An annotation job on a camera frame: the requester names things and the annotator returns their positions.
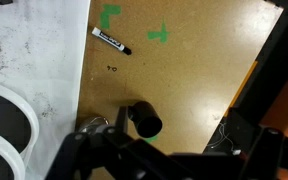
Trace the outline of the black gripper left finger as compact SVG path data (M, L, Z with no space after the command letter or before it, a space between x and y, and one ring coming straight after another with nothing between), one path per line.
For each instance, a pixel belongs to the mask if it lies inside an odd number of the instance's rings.
M86 133L67 135L45 180L88 180L92 174L92 169L86 162L89 147L89 136Z

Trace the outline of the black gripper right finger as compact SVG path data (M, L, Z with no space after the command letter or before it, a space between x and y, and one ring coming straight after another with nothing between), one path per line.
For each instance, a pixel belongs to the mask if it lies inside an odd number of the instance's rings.
M264 128L247 156L239 180L276 180L283 141L281 131Z

